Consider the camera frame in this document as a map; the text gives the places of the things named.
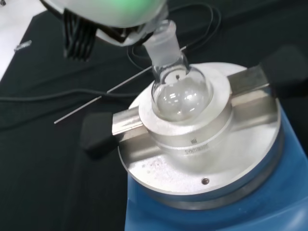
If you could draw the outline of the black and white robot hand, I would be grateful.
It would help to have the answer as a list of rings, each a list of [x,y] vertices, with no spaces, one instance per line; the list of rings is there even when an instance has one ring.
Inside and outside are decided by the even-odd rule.
[[[87,61],[96,38],[118,47],[142,45],[168,16],[165,0],[43,0],[62,20],[64,57]]]

